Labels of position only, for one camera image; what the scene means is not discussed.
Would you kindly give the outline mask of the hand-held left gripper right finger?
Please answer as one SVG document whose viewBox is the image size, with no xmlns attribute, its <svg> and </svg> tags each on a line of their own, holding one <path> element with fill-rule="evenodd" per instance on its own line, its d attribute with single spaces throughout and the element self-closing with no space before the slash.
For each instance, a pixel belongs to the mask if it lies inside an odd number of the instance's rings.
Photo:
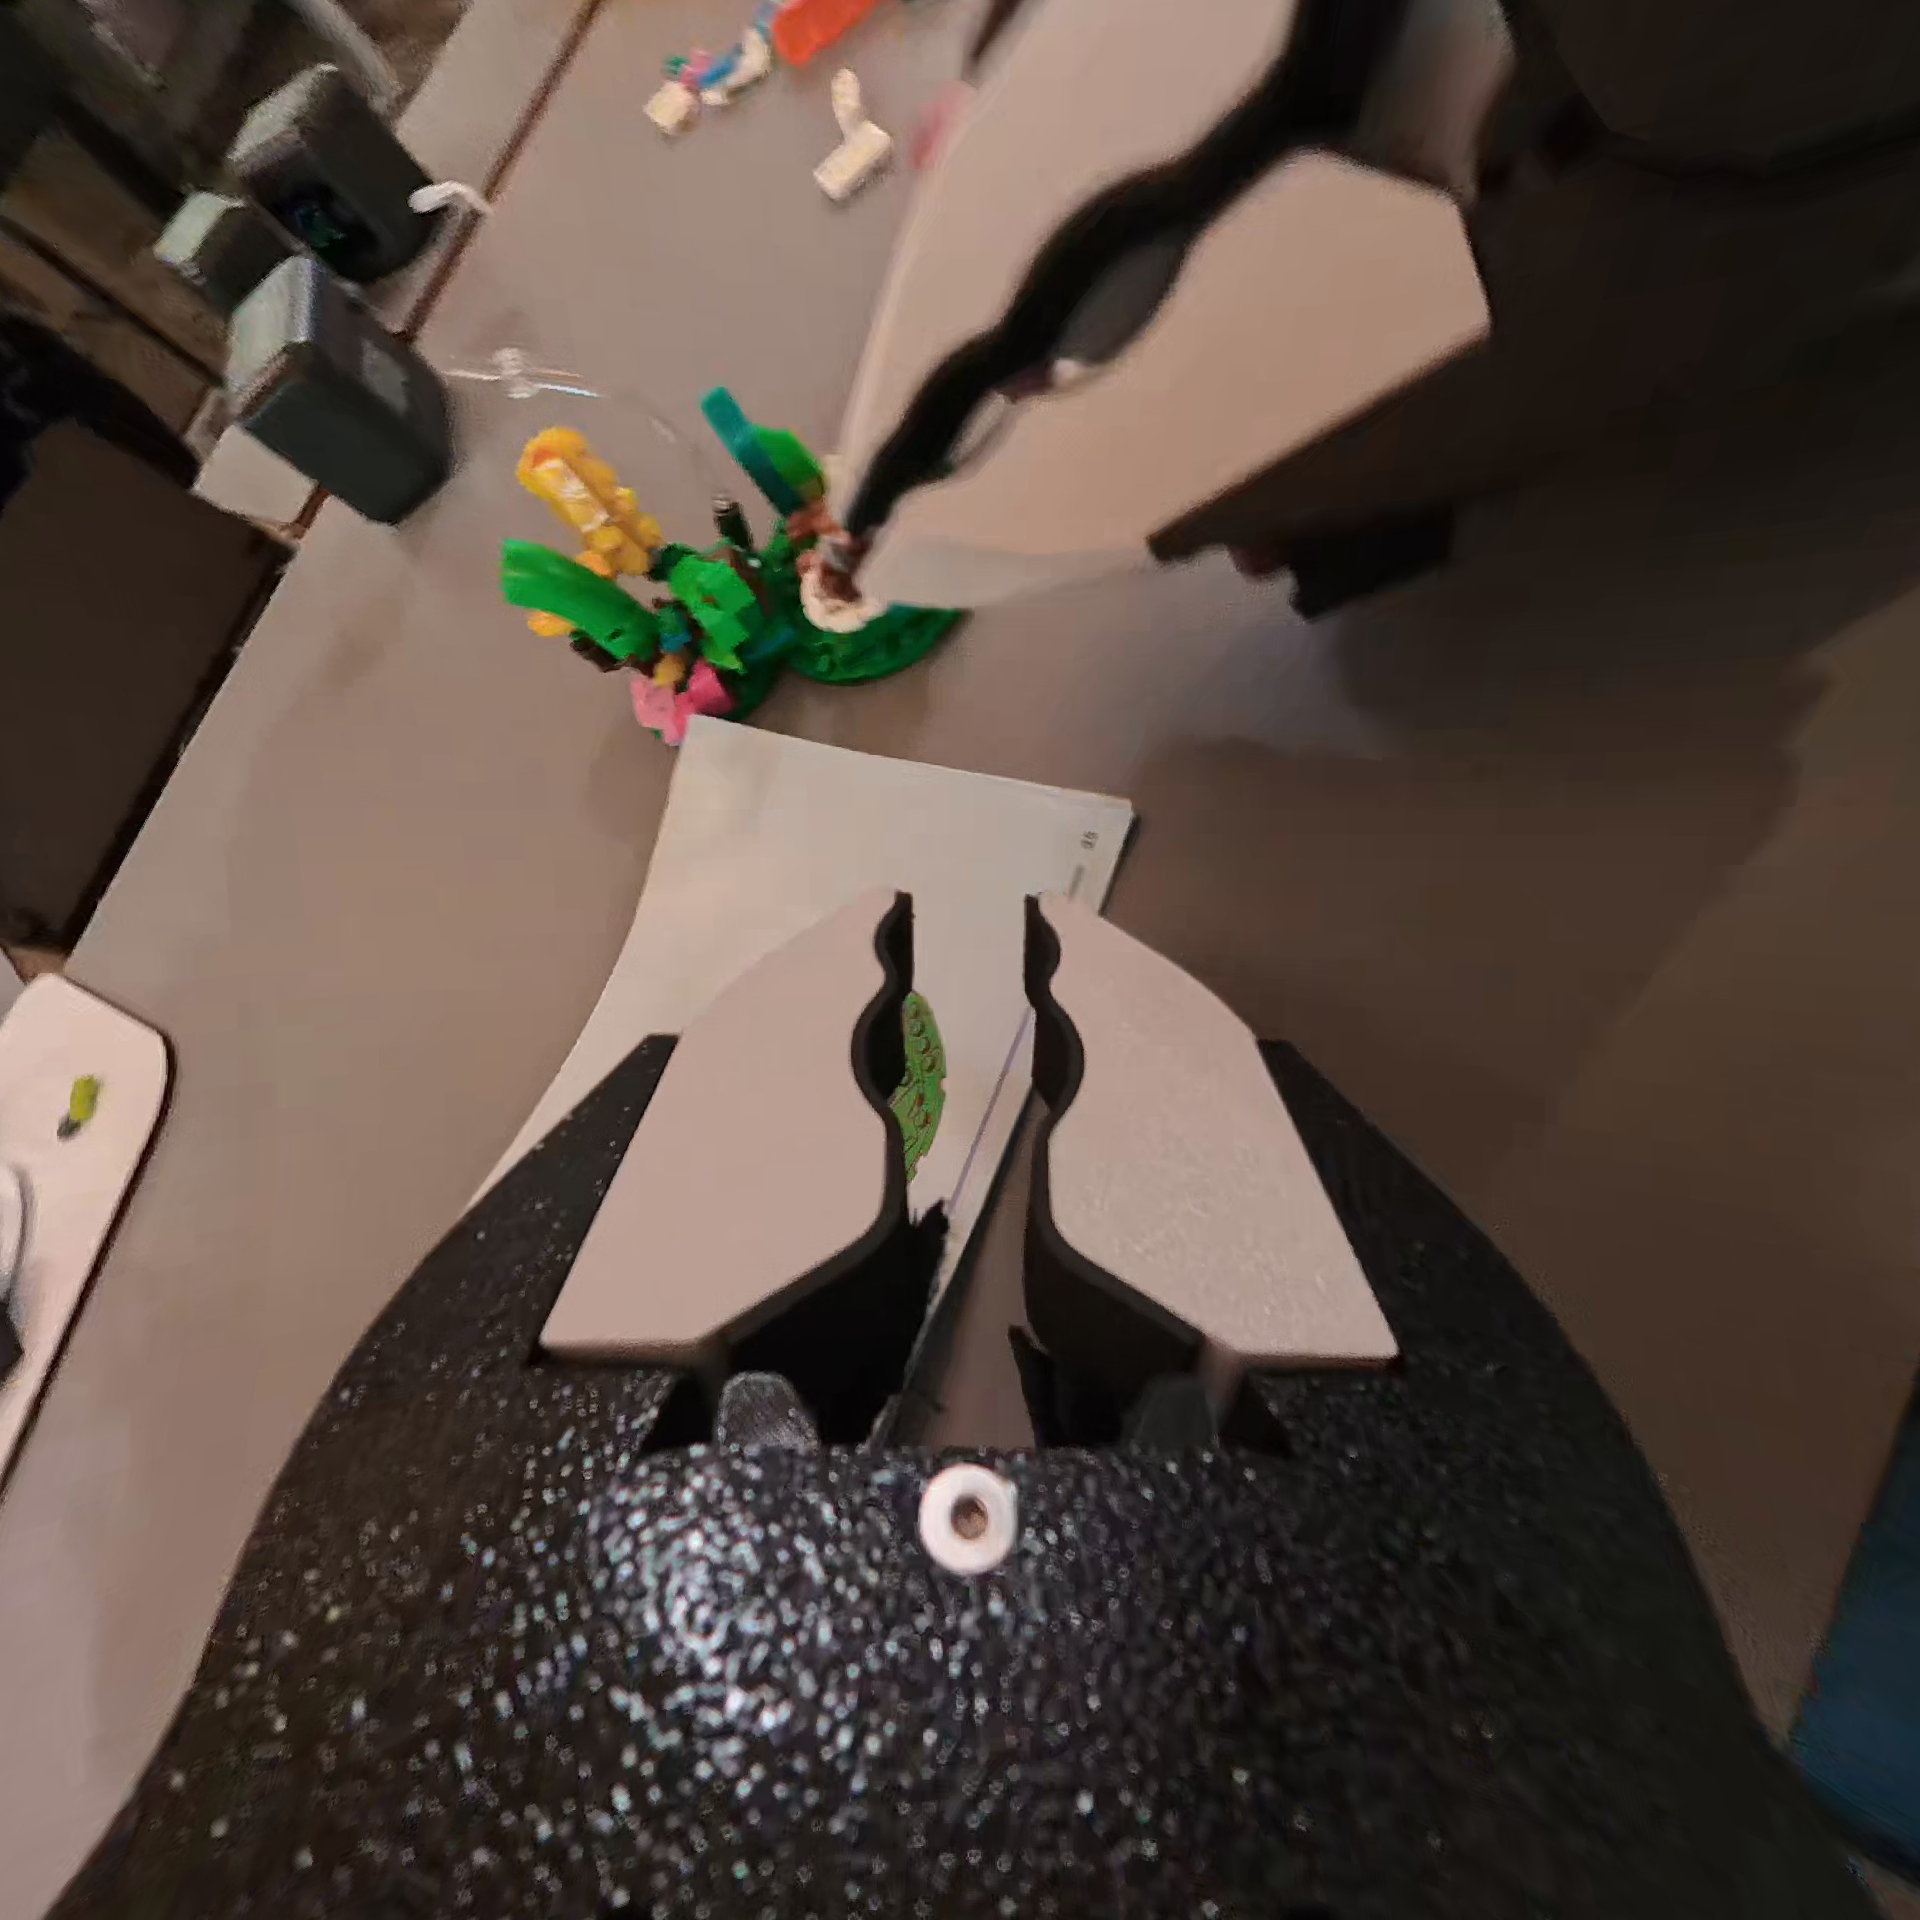
<svg viewBox="0 0 1920 1920">
<path fill-rule="evenodd" d="M 1067 897 L 1024 902 L 1034 1144 L 1011 1346 L 1036 1441 L 1252 1437 L 1271 1377 L 1402 1344 L 1255 1030 Z"/>
</svg>

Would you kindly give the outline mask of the black power adapter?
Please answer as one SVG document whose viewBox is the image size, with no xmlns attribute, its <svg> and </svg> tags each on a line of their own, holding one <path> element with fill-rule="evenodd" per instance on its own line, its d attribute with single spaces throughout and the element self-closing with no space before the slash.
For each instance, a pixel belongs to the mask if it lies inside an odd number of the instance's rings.
<svg viewBox="0 0 1920 1920">
<path fill-rule="evenodd" d="M 357 286 L 409 267 L 437 221 L 415 206 L 431 174 L 337 65 L 311 65 L 256 104 L 224 165 L 280 228 Z"/>
<path fill-rule="evenodd" d="M 440 373 L 311 256 L 234 308 L 224 395 L 258 445 L 363 522 L 399 525 L 451 478 Z"/>
<path fill-rule="evenodd" d="M 160 228 L 152 253 L 219 320 L 232 320 L 297 245 L 252 198 L 196 190 Z"/>
</svg>

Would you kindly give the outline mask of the pile of colourful lego bricks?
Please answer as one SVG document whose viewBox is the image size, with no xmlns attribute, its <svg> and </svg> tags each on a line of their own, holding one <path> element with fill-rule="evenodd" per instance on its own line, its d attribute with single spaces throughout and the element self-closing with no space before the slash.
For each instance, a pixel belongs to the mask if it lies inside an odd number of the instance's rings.
<svg viewBox="0 0 1920 1920">
<path fill-rule="evenodd" d="M 804 69 L 859 29 L 882 3 L 757 3 L 738 34 L 716 52 L 663 62 L 663 80 L 643 107 L 663 137 L 679 137 L 780 67 Z"/>
</svg>

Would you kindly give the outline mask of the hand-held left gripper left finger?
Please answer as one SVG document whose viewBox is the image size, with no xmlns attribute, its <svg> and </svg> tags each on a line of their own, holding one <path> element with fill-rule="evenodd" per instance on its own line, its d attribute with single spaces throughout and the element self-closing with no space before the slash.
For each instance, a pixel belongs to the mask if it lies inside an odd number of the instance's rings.
<svg viewBox="0 0 1920 1920">
<path fill-rule="evenodd" d="M 866 1442 L 920 1341 L 944 1222 L 915 1221 L 895 1094 L 915 902 L 874 886 L 753 963 L 674 1037 L 544 1318 L 544 1360 L 792 1386 Z"/>
</svg>

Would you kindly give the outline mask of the lego instruction booklet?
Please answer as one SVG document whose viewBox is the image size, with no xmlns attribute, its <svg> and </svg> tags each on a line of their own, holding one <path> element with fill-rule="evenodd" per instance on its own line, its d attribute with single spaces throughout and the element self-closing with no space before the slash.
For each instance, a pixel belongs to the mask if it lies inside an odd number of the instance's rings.
<svg viewBox="0 0 1920 1920">
<path fill-rule="evenodd" d="M 1101 908 L 1136 828 L 1129 800 L 1056 784 L 699 720 L 667 781 L 628 930 L 555 1077 L 497 1165 L 515 1226 L 551 1246 L 513 1283 L 525 1330 L 517 1382 L 537 1389 L 657 1386 L 708 1408 L 687 1377 L 544 1360 L 537 1337 L 634 1138 L 674 1037 L 741 972 L 871 890 L 915 902 L 915 985 L 904 1004 L 907 1198 L 944 1222 L 940 1267 L 904 1382 L 969 1276 L 979 1230 L 1029 1101 L 1034 1014 L 1024 902 Z"/>
</svg>

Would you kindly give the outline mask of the person's leg in jeans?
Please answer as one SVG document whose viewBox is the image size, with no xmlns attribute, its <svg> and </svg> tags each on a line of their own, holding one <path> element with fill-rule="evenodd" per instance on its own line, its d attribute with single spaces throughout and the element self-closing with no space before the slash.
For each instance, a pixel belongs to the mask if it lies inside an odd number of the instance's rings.
<svg viewBox="0 0 1920 1920">
<path fill-rule="evenodd" d="M 1917 1883 L 1917 1422 L 1909 1406 L 1789 1750 L 1856 1852 Z"/>
</svg>

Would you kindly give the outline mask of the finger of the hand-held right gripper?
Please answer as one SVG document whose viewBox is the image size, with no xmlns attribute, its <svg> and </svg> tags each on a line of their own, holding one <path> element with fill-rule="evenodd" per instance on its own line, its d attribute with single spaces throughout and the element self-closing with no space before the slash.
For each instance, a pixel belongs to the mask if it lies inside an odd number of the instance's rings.
<svg viewBox="0 0 1920 1920">
<path fill-rule="evenodd" d="M 997 5 L 859 358 L 840 522 L 888 524 L 1059 363 L 1112 363 L 1263 181 L 1351 147 L 1404 33 L 1397 3 Z"/>
<path fill-rule="evenodd" d="M 1017 404 L 956 478 L 895 508 L 861 590 L 979 611 L 1145 569 L 1172 522 L 1487 336 L 1463 213 L 1331 153 L 1285 161 L 1108 366 Z"/>
</svg>

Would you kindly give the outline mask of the green lego flower model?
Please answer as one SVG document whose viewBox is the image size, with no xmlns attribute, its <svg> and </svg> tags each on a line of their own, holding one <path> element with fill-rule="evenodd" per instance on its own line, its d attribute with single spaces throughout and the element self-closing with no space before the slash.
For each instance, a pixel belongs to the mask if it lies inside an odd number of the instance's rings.
<svg viewBox="0 0 1920 1920">
<path fill-rule="evenodd" d="M 515 459 L 519 492 L 562 541 L 511 537 L 497 563 L 500 596 L 528 633 L 620 678 L 648 736 L 677 750 L 699 717 L 744 722 L 784 678 L 898 678 L 964 629 L 960 608 L 837 596 L 828 459 L 729 387 L 712 387 L 699 416 L 768 509 L 767 528 L 719 485 L 708 537 L 672 537 L 585 428 L 562 421 L 533 432 Z"/>
</svg>

